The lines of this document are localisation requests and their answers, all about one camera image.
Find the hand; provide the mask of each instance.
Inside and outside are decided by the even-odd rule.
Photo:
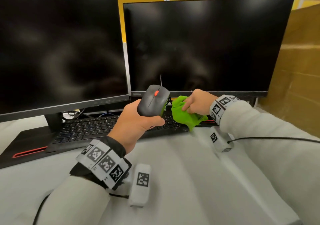
[[[145,117],[137,112],[140,99],[125,106],[112,131],[108,134],[122,144],[126,153],[130,153],[139,138],[150,128],[162,126],[165,120],[160,116]]]
[[[210,94],[201,89],[195,89],[190,97],[186,98],[186,102],[182,107],[183,111],[188,113],[197,113],[200,115],[208,115],[210,113],[211,104],[217,99],[217,96]]]

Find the person's left hand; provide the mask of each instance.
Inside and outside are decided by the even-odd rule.
[[[137,112],[140,101],[139,99],[125,106],[112,131],[108,134],[109,137],[122,144],[126,154],[133,150],[136,142],[145,131],[165,124],[165,120],[160,116],[140,116]]]

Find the spacebar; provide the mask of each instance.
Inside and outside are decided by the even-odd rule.
[[[102,133],[102,134],[94,134],[94,135],[88,135],[88,136],[83,136],[83,140],[85,139],[94,139],[94,138],[100,138],[100,137],[105,137],[106,133]]]

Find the white sleeve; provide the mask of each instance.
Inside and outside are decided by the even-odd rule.
[[[234,102],[226,108],[220,129],[235,138],[278,136],[320,140],[271,114],[258,112],[245,101]],[[319,225],[320,144],[276,139],[239,142],[302,222]]]
[[[49,195],[36,225],[97,225],[109,200],[103,187],[69,176]]]

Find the monitor stand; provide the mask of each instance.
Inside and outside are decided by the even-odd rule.
[[[21,131],[0,155],[0,168],[60,153],[46,153],[45,150],[62,128],[62,113],[46,114],[44,117],[48,126]]]

